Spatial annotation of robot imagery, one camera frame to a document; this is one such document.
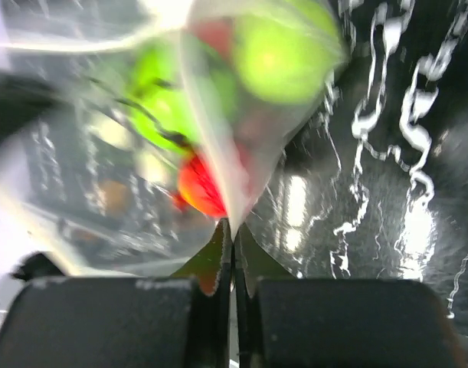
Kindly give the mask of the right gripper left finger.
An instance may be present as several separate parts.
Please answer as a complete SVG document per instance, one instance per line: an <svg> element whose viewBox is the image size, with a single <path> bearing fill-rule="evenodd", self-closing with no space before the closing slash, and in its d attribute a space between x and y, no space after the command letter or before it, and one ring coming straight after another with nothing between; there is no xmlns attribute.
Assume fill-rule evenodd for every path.
<svg viewBox="0 0 468 368"><path fill-rule="evenodd" d="M226 367L231 231L168 277L72 277L24 258L2 305L0 367Z"/></svg>

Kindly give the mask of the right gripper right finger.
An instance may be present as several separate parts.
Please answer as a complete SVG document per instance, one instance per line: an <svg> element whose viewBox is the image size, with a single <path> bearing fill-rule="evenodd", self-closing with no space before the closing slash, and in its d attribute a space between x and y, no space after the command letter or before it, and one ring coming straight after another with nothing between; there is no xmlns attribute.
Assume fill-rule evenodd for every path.
<svg viewBox="0 0 468 368"><path fill-rule="evenodd" d="M247 227L233 248L242 367L465 367L438 296L409 280L289 274Z"/></svg>

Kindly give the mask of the red yellow pomegranate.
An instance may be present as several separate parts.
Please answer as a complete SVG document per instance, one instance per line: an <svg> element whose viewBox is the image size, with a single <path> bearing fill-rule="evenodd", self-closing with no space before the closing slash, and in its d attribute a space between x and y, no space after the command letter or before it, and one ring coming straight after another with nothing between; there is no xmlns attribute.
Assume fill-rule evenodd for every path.
<svg viewBox="0 0 468 368"><path fill-rule="evenodd" d="M185 210L189 206L215 219L227 216L217 183L198 153L190 150L182 158L177 174L177 189L172 194L177 209Z"/></svg>

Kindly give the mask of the clear bag with white dots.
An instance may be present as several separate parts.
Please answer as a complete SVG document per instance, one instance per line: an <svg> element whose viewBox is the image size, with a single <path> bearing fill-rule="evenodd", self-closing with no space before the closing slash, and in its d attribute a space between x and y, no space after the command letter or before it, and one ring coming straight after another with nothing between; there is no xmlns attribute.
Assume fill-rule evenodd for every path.
<svg viewBox="0 0 468 368"><path fill-rule="evenodd" d="M347 60L328 1L0 1L0 210L71 275L163 276L238 230Z"/></svg>

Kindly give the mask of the green bell pepper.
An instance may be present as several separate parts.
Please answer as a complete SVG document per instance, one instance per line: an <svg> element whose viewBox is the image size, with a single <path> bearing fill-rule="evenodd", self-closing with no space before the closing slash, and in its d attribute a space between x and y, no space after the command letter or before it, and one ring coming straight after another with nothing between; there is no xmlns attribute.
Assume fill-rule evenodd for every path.
<svg viewBox="0 0 468 368"><path fill-rule="evenodd" d="M229 122L233 122L238 115L239 93L231 69L211 46L195 38L192 43L200 59L207 64L206 74L199 80L213 84L218 92L222 113ZM152 116L148 117L132 107L129 117L133 128L146 140L164 150L181 152L177 139L161 136L152 119L156 118L162 129L183 135L191 143L198 143L195 119L179 85L173 52L174 47L166 41L157 41L142 52L133 70L129 97Z"/></svg>

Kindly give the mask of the green apple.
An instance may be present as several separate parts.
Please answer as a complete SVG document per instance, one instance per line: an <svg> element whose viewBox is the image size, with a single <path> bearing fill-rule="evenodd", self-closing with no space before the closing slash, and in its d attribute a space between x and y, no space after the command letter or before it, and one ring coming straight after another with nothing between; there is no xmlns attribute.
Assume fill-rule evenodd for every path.
<svg viewBox="0 0 468 368"><path fill-rule="evenodd" d="M234 20L232 60L246 89L273 104L308 104L345 63L338 22L321 1L267 1Z"/></svg>

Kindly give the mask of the red apple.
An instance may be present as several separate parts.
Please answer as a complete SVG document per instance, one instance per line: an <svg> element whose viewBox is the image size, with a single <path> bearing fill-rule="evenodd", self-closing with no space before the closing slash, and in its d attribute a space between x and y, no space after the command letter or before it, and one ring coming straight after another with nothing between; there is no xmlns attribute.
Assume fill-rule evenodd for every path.
<svg viewBox="0 0 468 368"><path fill-rule="evenodd" d="M223 59L231 57L232 25L225 20L203 21L192 25L192 32L219 53Z"/></svg>

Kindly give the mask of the black marble pattern mat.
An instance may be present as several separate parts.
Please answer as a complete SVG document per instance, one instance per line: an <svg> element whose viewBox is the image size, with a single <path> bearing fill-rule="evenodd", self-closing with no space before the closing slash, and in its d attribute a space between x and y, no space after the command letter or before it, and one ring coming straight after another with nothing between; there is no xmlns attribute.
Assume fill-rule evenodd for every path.
<svg viewBox="0 0 468 368"><path fill-rule="evenodd" d="M468 1L334 1L351 60L247 218L298 278L422 281L468 336Z"/></svg>

